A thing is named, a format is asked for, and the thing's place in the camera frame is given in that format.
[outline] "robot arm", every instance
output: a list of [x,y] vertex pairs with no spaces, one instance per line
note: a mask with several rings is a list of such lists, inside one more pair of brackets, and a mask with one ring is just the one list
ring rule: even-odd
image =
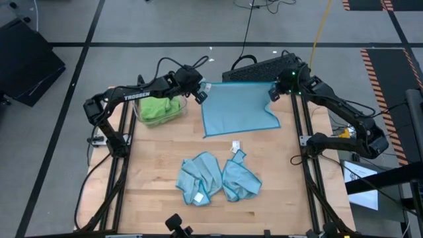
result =
[[355,151],[360,156],[375,159],[384,152],[389,144],[381,128],[371,116],[367,116],[337,97],[331,87],[317,76],[310,76],[310,69],[299,58],[291,62],[280,73],[275,87],[269,91],[272,101],[280,94],[297,93],[307,100],[325,106],[356,129],[356,139],[328,137],[316,133],[308,138],[303,150],[306,155],[316,156],[325,149]]
[[[139,76],[138,85],[118,86],[86,100],[84,103],[85,114],[90,124],[98,126],[106,136],[110,154],[114,157],[125,157],[129,152],[127,143],[123,135],[113,130],[107,120],[116,106],[121,102],[146,97],[172,98],[178,95],[189,97],[191,94],[195,96],[198,104],[202,104],[207,98],[205,92],[198,92],[202,79],[203,77],[197,70],[187,65],[181,67],[176,73],[170,72],[150,83],[144,83],[142,77]],[[105,108],[101,102],[107,102]]]

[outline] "wooden tabletop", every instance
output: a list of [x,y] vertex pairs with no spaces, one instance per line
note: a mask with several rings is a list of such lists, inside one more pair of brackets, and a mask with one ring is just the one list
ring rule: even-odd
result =
[[[303,112],[298,100],[302,125]],[[194,234],[262,235],[269,229],[273,235],[305,234],[311,228],[309,203],[302,166],[293,166],[289,159],[299,155],[299,144],[291,98],[281,96],[271,109],[279,118],[281,128],[204,137],[201,106],[188,99],[188,114],[159,127],[149,129],[137,122],[126,181],[119,233],[168,234],[165,221],[178,213],[184,226]],[[327,109],[309,103],[314,132],[332,133]],[[122,105],[109,118],[116,129]],[[132,110],[128,110],[127,128]],[[228,202],[223,190],[204,207],[185,205],[182,191],[175,187],[183,159],[191,159],[203,151],[215,155],[221,169],[231,159],[232,141],[239,140],[247,154],[245,164],[263,182],[260,194],[250,200]],[[96,148],[91,158],[92,169],[108,150]],[[337,152],[324,154],[338,160]],[[336,163],[320,160],[326,196],[335,212],[352,229],[354,220],[344,186],[342,171]],[[87,181],[79,208],[79,224],[86,224],[104,200],[111,159],[95,171]],[[323,225],[321,207],[319,224]],[[114,204],[111,205],[108,227],[111,227]]]

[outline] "green towel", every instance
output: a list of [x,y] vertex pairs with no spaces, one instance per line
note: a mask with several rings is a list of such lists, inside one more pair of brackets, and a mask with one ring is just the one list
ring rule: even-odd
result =
[[180,103],[177,97],[172,100],[148,97],[139,101],[141,111],[139,116],[147,126],[165,123],[180,114]]

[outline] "blue cloth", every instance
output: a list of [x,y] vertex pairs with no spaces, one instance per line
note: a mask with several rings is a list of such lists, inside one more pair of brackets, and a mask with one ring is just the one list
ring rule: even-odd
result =
[[226,162],[222,172],[223,189],[226,199],[230,202],[254,198],[262,186],[262,181],[245,167],[245,155],[247,154],[239,149],[233,158]]
[[[194,159],[185,159],[179,171],[176,187],[183,191],[186,205],[203,206],[222,188],[222,177],[216,157],[203,152]],[[201,199],[195,199],[200,193]]]
[[207,136],[280,128],[270,110],[273,83],[211,83],[202,103]]

